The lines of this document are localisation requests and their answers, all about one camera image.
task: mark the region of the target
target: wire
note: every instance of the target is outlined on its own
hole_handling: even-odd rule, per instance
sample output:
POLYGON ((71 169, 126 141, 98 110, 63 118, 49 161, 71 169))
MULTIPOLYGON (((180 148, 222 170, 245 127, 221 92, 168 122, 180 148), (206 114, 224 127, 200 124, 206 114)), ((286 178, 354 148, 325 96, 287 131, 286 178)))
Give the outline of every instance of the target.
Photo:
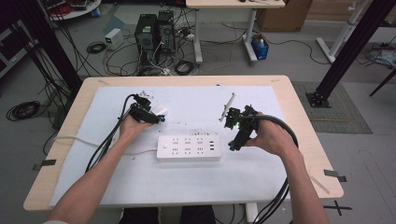
POLYGON ((273 44, 273 45, 283 45, 283 44, 290 43, 290 42, 296 42, 296 43, 304 44, 304 45, 306 45, 307 47, 309 47, 309 50, 310 50, 310 52, 309 52, 309 57, 311 58, 312 61, 314 61, 315 63, 319 63, 319 64, 330 64, 330 63, 321 63, 321 62, 316 61, 316 60, 312 57, 312 51, 313 51, 313 50, 312 50, 311 46, 309 46, 308 44, 306 44, 306 43, 303 42, 303 41, 300 41, 300 40, 287 40, 287 41, 284 41, 284 42, 281 42, 281 43, 274 43, 274 42, 269 41, 264 35, 263 35, 262 37, 263 37, 268 43, 273 44))
POLYGON ((106 49, 106 44, 103 41, 95 41, 87 47, 87 52, 90 54, 98 54, 106 49))
POLYGON ((126 63, 126 64, 124 64, 123 66, 117 66, 117 65, 108 64, 108 62, 110 61, 110 59, 111 59, 116 53, 120 52, 122 49, 131 47, 131 46, 134 46, 134 45, 136 45, 136 44, 130 44, 130 45, 123 46, 122 48, 117 49, 117 50, 115 50, 114 52, 112 52, 110 56, 107 55, 107 53, 109 52, 109 49, 107 50, 107 52, 106 52, 106 54, 105 54, 105 56, 104 56, 104 58, 103 58, 103 67, 104 67, 104 69, 105 69, 105 72, 106 72, 108 75, 116 75, 116 76, 119 76, 119 77, 128 77, 128 76, 131 76, 131 75, 135 74, 135 73, 138 71, 138 65, 139 65, 139 61, 140 61, 141 54, 140 54, 140 56, 139 56, 139 58, 138 58, 137 61, 126 63), (131 63, 137 63, 137 66, 136 66, 135 70, 134 70, 132 73, 129 73, 128 71, 124 70, 123 67, 126 66, 127 64, 131 64, 131 63), (119 72, 119 73, 116 73, 116 72, 110 71, 109 67, 116 67, 116 68, 119 68, 119 69, 120 69, 120 72, 119 72))
MULTIPOLYGON (((266 119, 270 120, 276 124, 278 124, 280 127, 285 129, 293 139, 294 144, 298 147, 298 140, 297 136, 295 135, 294 131, 291 129, 291 127, 285 123, 283 120, 278 119, 273 116, 269 115, 254 115, 254 116, 244 116, 244 117, 238 117, 239 119, 266 119)), ((288 179, 285 179, 285 182, 283 183, 282 188, 279 190, 278 194, 275 196, 275 198, 269 202, 256 216, 254 219, 253 223, 258 223, 262 224, 265 220, 267 220, 275 211, 276 209, 283 203, 285 200, 286 196, 289 193, 289 182, 288 179), (263 211, 268 208, 267 212, 260 217, 260 215, 263 213, 263 211)))
POLYGON ((37 114, 40 106, 42 105, 38 101, 25 102, 15 105, 8 110, 6 118, 11 121, 37 118, 48 108, 48 106, 45 105, 46 108, 37 114))
POLYGON ((106 153, 108 151, 108 147, 111 144, 114 134, 116 133, 117 129, 120 127, 123 119, 125 118, 126 114, 128 113, 128 112, 125 113, 125 107, 126 107, 126 104, 128 103, 129 98, 131 98, 132 96, 134 96, 134 95, 130 94, 125 98, 125 101, 124 101, 124 104, 123 104, 123 107, 121 110, 121 114, 118 117, 118 121, 117 121, 116 125, 114 126, 113 130, 111 130, 110 134, 101 143, 101 145, 99 145, 99 147, 93 152, 93 154, 90 158, 90 161, 88 162, 87 168, 85 169, 85 173, 87 173, 89 170, 91 170, 91 168, 95 164, 97 164, 97 162, 99 162, 99 160, 101 160, 106 155, 106 153))
POLYGON ((59 130, 57 130, 55 133, 53 133, 53 134, 47 139, 46 143, 44 143, 44 146, 43 146, 43 153, 44 153, 44 155, 46 155, 46 156, 49 155, 49 154, 46 152, 46 145, 47 145, 47 143, 49 142, 49 140, 51 139, 51 137, 52 137, 53 135, 55 135, 57 132, 59 132, 59 130))
POLYGON ((99 145, 96 144, 96 143, 92 143, 92 142, 90 142, 88 140, 84 140, 84 139, 82 139, 82 138, 80 138, 78 136, 74 136, 74 135, 56 136, 56 137, 54 137, 52 139, 52 141, 54 142, 54 141, 59 140, 59 139, 76 139, 76 140, 78 140, 80 142, 83 142, 83 143, 86 143, 86 144, 89 144, 89 145, 92 145, 92 146, 95 146, 95 147, 99 147, 99 145))
POLYGON ((180 76, 186 76, 195 68, 195 63, 188 62, 186 60, 180 59, 178 64, 175 66, 175 71, 180 76))
POLYGON ((139 152, 135 152, 135 153, 124 153, 124 155, 136 156, 136 155, 140 155, 140 154, 143 154, 143 153, 146 153, 146 152, 150 152, 150 151, 157 151, 157 149, 153 148, 153 149, 147 149, 147 150, 139 151, 139 152))
POLYGON ((243 209, 244 209, 244 215, 242 216, 241 220, 238 221, 236 224, 240 224, 240 223, 245 219, 245 216, 247 215, 247 209, 246 209, 246 207, 244 206, 243 209))

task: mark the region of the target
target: power strip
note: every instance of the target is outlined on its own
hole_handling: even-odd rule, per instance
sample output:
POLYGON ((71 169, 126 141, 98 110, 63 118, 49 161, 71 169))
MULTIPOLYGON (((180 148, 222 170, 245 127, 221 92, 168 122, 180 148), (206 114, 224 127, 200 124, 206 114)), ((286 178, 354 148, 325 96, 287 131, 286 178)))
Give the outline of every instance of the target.
POLYGON ((158 139, 159 161, 219 161, 218 135, 169 135, 158 139))

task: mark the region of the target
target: person's right hand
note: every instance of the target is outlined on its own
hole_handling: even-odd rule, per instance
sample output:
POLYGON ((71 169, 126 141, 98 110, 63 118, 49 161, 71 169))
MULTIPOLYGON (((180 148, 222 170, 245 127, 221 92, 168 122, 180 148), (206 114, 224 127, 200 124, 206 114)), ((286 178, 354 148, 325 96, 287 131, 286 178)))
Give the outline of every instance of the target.
POLYGON ((247 140, 245 146, 260 147, 282 158, 287 151, 297 149, 290 134, 271 120, 262 119, 255 138, 247 140))

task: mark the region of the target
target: floor mat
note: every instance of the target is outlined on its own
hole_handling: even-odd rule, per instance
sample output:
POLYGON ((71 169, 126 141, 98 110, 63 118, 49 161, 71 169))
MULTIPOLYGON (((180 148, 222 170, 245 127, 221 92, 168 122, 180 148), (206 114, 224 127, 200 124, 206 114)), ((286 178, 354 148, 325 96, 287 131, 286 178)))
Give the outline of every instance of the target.
POLYGON ((329 97, 331 108, 314 108, 309 105, 305 93, 314 92, 318 82, 291 83, 317 133, 373 133, 341 83, 329 97))

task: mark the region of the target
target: black cable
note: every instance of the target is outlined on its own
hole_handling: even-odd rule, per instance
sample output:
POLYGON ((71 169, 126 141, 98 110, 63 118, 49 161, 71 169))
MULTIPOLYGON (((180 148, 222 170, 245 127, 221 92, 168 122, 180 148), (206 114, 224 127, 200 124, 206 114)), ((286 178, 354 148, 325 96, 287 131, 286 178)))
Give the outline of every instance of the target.
POLYGON ((230 224, 233 224, 233 220, 235 219, 235 204, 233 204, 233 218, 230 221, 230 224))
POLYGON ((186 76, 190 72, 192 72, 194 68, 195 68, 194 63, 180 59, 180 61, 175 66, 175 72, 180 76, 186 76))
MULTIPOLYGON (((286 130, 286 132, 288 132, 291 136, 291 138, 293 139, 294 144, 298 147, 298 140, 297 140, 297 136, 295 135, 294 131, 291 129, 291 127, 285 123, 283 120, 273 117, 273 116, 269 116, 269 115, 254 115, 254 116, 245 116, 245 117, 238 117, 239 119, 266 119, 266 120, 270 120, 273 123, 278 124, 280 127, 282 127, 283 129, 286 130)), ((283 201, 285 200, 286 196, 289 193, 289 182, 288 179, 285 179, 285 182, 283 183, 282 188, 280 189, 280 191, 278 192, 278 194, 275 196, 275 198, 268 203, 261 211, 260 213, 256 216, 256 218, 254 219, 253 223, 258 223, 258 224, 262 224, 265 220, 267 220, 275 211, 276 209, 283 203, 283 201), (267 212, 260 217, 261 213, 267 208, 267 212)))
POLYGON ((211 43, 211 44, 217 44, 217 45, 221 45, 221 44, 234 44, 236 41, 242 39, 242 37, 244 36, 244 34, 247 32, 248 29, 245 29, 245 32, 242 33, 237 39, 235 40, 228 40, 228 41, 223 41, 223 42, 218 42, 218 41, 211 41, 211 40, 201 40, 201 42, 206 42, 206 43, 211 43))
POLYGON ((126 75, 124 75, 124 74, 122 73, 122 71, 125 71, 125 70, 123 70, 123 67, 124 67, 125 65, 130 64, 130 63, 139 63, 140 57, 139 57, 139 59, 138 59, 137 61, 126 63, 126 64, 124 64, 123 66, 117 66, 117 65, 108 64, 108 62, 110 61, 110 59, 111 59, 116 53, 118 53, 120 50, 125 49, 125 48, 127 48, 127 47, 134 46, 134 45, 136 45, 136 44, 126 45, 126 46, 124 46, 124 47, 122 47, 122 48, 120 48, 120 49, 117 49, 116 51, 112 52, 111 55, 110 55, 109 57, 107 57, 107 55, 105 54, 104 61, 103 61, 103 66, 104 66, 104 68, 105 68, 105 72, 106 72, 108 75, 116 75, 116 76, 120 76, 120 77, 128 77, 128 76, 131 76, 131 75, 133 75, 133 74, 135 74, 135 73, 137 72, 138 66, 136 67, 136 69, 135 69, 131 74, 129 74, 127 71, 126 71, 126 72, 127 72, 126 75), (119 73, 112 72, 112 71, 110 71, 109 67, 116 67, 116 68, 119 68, 119 69, 120 69, 120 72, 119 72, 119 73))
MULTIPOLYGON (((46 10, 46 12, 47 12, 47 15, 49 16, 49 18, 51 18, 53 21, 55 21, 55 19, 52 17, 52 15, 46 10)), ((63 15, 58 15, 58 14, 55 14, 55 16, 56 16, 56 18, 57 18, 57 20, 58 21, 64 21, 64 16, 63 15)), ((73 47, 73 50, 74 50, 74 53, 75 53, 75 57, 76 57, 76 71, 79 71, 79 69, 81 68, 78 68, 78 58, 81 60, 81 63, 82 63, 82 67, 84 67, 84 69, 85 69, 85 71, 87 72, 87 75, 88 76, 91 76, 90 75, 90 73, 88 72, 88 69, 87 69, 87 67, 85 66, 85 63, 94 71, 94 72, 96 72, 99 76, 103 76, 100 72, 98 72, 88 61, 86 61, 86 59, 85 58, 88 58, 88 55, 87 55, 87 57, 84 57, 80 52, 79 52, 79 50, 78 50, 78 48, 77 48, 77 46, 76 46, 76 44, 75 44, 75 42, 74 42, 74 40, 73 40, 73 37, 71 36, 71 34, 70 34, 70 31, 69 31, 69 29, 68 29, 68 27, 67 27, 67 25, 64 23, 64 22, 59 22, 59 24, 61 24, 60 26, 59 26, 59 30, 64 34, 64 36, 66 37, 66 39, 70 42, 70 44, 72 45, 72 47, 73 47)))
POLYGON ((131 94, 125 98, 125 101, 124 101, 124 104, 123 104, 123 107, 121 110, 121 114, 118 117, 118 121, 117 121, 116 125, 114 126, 113 130, 111 130, 110 134, 101 143, 101 145, 93 152, 93 154, 90 158, 90 161, 88 162, 87 168, 85 169, 85 173, 87 173, 89 170, 91 170, 91 168, 106 155, 106 153, 108 151, 108 147, 111 144, 112 138, 113 138, 114 134, 116 133, 117 129, 120 127, 122 120, 124 119, 126 104, 128 103, 129 98, 131 98, 132 96, 134 96, 134 95, 131 94))
POLYGON ((6 118, 11 121, 36 118, 43 114, 44 111, 47 109, 46 107, 43 111, 37 114, 40 106, 41 104, 38 101, 25 102, 19 105, 15 105, 8 110, 6 118))
POLYGON ((246 209, 246 207, 244 206, 244 215, 242 216, 242 218, 241 218, 241 220, 239 220, 236 224, 240 224, 244 219, 245 219, 245 216, 247 215, 247 209, 246 209))
POLYGON ((316 60, 312 57, 312 51, 313 51, 313 50, 312 50, 311 46, 309 46, 308 44, 306 44, 306 43, 303 42, 303 41, 300 41, 300 40, 287 40, 287 41, 284 41, 284 42, 281 42, 281 43, 274 43, 274 42, 269 41, 265 36, 262 36, 262 37, 263 37, 268 43, 273 44, 273 45, 283 45, 283 44, 290 43, 290 42, 296 42, 296 43, 304 44, 304 45, 306 45, 307 47, 309 47, 309 50, 310 50, 310 52, 309 52, 309 57, 311 58, 312 61, 314 61, 315 63, 319 63, 319 64, 330 64, 330 63, 321 63, 321 62, 316 61, 316 60))
POLYGON ((98 54, 106 49, 106 44, 103 41, 95 41, 87 47, 87 52, 90 54, 98 54))
POLYGON ((47 139, 46 143, 44 143, 44 146, 43 146, 43 153, 44 153, 44 155, 46 155, 46 156, 49 155, 49 154, 46 152, 46 145, 47 145, 47 143, 50 141, 50 139, 53 137, 53 135, 55 135, 57 132, 59 132, 59 130, 57 130, 55 133, 53 133, 53 134, 47 139))

